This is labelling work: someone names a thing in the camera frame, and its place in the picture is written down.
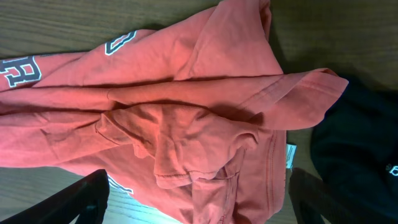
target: clothing tag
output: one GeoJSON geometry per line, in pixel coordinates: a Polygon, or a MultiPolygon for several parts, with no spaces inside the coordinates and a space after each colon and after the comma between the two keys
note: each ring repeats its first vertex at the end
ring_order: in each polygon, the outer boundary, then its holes
{"type": "Polygon", "coordinates": [[[293,168],[293,158],[296,153],[296,145],[286,144],[286,169],[293,168]]]}

